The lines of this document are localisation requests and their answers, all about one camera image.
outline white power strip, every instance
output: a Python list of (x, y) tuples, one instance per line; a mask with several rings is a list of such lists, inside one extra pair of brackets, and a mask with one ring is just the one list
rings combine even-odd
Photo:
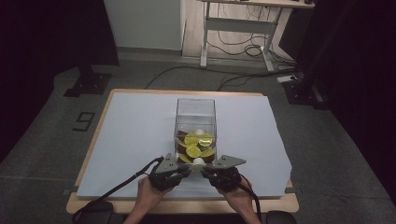
[(288, 81), (295, 81), (297, 80), (296, 76), (286, 76), (286, 77), (279, 77), (276, 79), (277, 83), (288, 82)]

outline white desk leg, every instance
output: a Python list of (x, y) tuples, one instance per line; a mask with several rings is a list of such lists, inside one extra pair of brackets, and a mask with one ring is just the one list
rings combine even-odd
[(207, 3), (206, 8), (206, 17), (205, 17), (205, 24), (204, 24), (204, 43), (202, 44), (201, 49), (201, 67), (206, 67), (206, 60), (207, 60), (207, 26), (206, 21), (209, 20), (209, 11), (210, 11), (210, 3)]
[(272, 23), (270, 35), (268, 36), (268, 39), (267, 39), (267, 41), (265, 43), (265, 46), (262, 47), (262, 57), (264, 58), (265, 65), (267, 66), (268, 72), (270, 72), (270, 73), (271, 72), (275, 72), (275, 69), (274, 69), (274, 67), (272, 65), (272, 61), (271, 61), (272, 57), (271, 57), (271, 54), (269, 54), (268, 50), (271, 47), (272, 41), (274, 39), (276, 27), (277, 27), (277, 24), (279, 22), (280, 15), (282, 14), (282, 10), (283, 10), (283, 7), (280, 7), (277, 10), (276, 18), (275, 18), (275, 20)]

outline wooden desk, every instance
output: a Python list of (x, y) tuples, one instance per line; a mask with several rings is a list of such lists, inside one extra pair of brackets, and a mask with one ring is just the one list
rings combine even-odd
[[(265, 46), (262, 47), (262, 57), (265, 61), (268, 72), (275, 72), (272, 65), (271, 56), (268, 50), (272, 44), (274, 34), (276, 31), (277, 24), (279, 22), (280, 15), (284, 7), (290, 8), (313, 8), (314, 3), (309, 5), (304, 3), (304, 0), (291, 1), (291, 0), (199, 0), (207, 4), (206, 15), (205, 15), (205, 30), (204, 30), (204, 43), (201, 50), (201, 67), (206, 67), (207, 60), (207, 32), (209, 30), (214, 31), (227, 31), (227, 32), (239, 32), (239, 33), (253, 33), (268, 35), (268, 39)], [(237, 5), (252, 5), (260, 7), (278, 7), (276, 18), (273, 21), (247, 21), (247, 20), (235, 20), (235, 19), (224, 19), (224, 18), (211, 18), (209, 17), (210, 4), (211, 3), (222, 3), (222, 4), (237, 4)]]
[[(223, 96), (262, 96), (259, 93), (243, 93), (243, 92), (209, 92), (209, 91), (144, 91), (144, 90), (113, 90), (107, 100), (104, 112), (99, 120), (92, 143), (87, 152), (87, 156), (82, 164), (81, 170), (76, 181), (76, 186), (79, 186), (81, 179), (85, 173), (88, 162), (90, 160), (92, 150), (98, 138), (99, 132), (102, 128), (106, 112), (109, 108), (111, 99), (115, 92), (132, 92), (132, 93), (155, 93), (155, 94), (186, 94), (186, 95), (223, 95)], [(69, 198), (66, 206), (68, 213), (75, 213), (79, 208), (84, 206), (89, 201), (81, 200), (77, 194), (73, 192)], [(114, 204), (114, 212), (117, 214), (128, 214), (134, 207), (134, 200), (114, 200), (110, 201)], [(282, 210), (288, 212), (296, 212), (299, 209), (296, 195), (294, 193), (285, 194), (279, 199), (260, 200), (262, 212), (270, 210)], [(227, 204), (225, 200), (171, 200), (164, 199), (158, 207), (152, 211), (154, 214), (226, 214), (234, 213), (234, 210)]]

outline white wall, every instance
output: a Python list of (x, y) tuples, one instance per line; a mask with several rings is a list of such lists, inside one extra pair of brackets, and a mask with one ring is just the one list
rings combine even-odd
[(181, 50), (185, 0), (105, 0), (117, 47)]

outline transparent container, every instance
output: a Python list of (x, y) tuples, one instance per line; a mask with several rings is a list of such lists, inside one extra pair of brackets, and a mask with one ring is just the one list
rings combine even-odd
[(216, 142), (215, 101), (177, 99), (175, 161), (200, 170), (217, 159)]

